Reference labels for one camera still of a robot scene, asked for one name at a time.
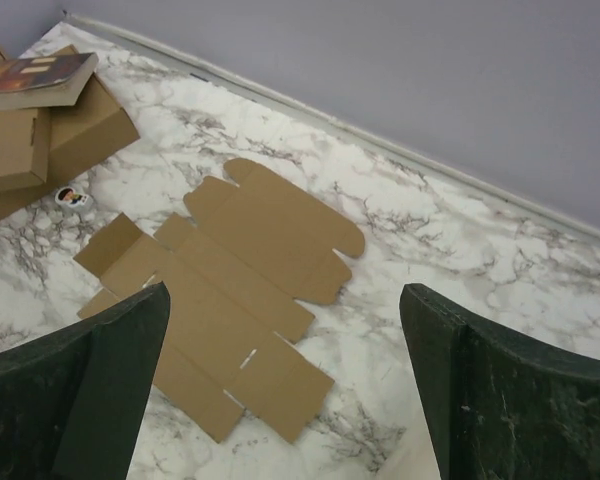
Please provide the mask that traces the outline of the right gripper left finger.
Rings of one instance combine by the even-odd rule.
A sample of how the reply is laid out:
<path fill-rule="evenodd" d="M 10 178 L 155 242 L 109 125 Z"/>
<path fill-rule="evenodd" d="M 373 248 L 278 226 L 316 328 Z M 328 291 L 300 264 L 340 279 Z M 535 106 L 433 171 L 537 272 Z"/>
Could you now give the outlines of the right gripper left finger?
<path fill-rule="evenodd" d="M 158 283 L 0 352 L 0 479 L 126 478 L 170 305 Z"/>

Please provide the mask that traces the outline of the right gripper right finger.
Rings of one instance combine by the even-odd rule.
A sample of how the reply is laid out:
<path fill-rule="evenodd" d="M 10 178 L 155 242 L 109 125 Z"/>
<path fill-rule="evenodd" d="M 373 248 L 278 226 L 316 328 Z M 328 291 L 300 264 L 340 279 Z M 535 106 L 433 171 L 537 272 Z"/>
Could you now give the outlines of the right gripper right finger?
<path fill-rule="evenodd" d="M 600 360 L 404 286 L 402 329 L 443 479 L 600 479 Z"/>

